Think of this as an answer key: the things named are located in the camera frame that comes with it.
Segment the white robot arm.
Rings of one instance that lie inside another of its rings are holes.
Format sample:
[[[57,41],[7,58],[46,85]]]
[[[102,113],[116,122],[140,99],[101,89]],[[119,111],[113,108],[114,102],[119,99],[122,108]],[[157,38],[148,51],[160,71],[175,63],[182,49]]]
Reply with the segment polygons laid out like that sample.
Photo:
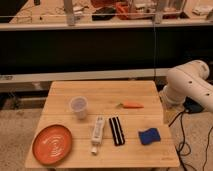
[[[210,74],[208,65],[202,60],[193,60],[168,70],[167,84],[161,91],[164,104],[182,105],[187,97],[213,113],[213,85],[206,79]]]

